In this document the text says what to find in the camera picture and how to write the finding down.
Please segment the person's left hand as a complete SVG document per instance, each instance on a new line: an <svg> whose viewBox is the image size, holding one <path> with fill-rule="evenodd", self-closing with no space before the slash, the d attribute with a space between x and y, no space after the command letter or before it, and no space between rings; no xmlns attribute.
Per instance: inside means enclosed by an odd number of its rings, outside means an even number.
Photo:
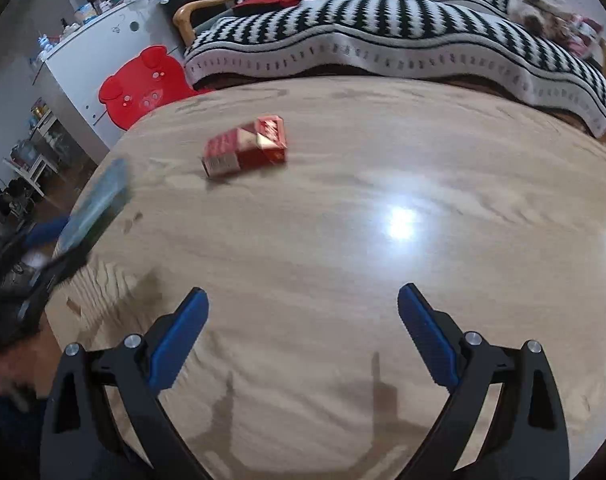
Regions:
<svg viewBox="0 0 606 480"><path fill-rule="evenodd" d="M0 394L17 385L33 388L38 396L48 396L60 358L61 349L51 327L41 326L33 338L0 353Z"/></svg>

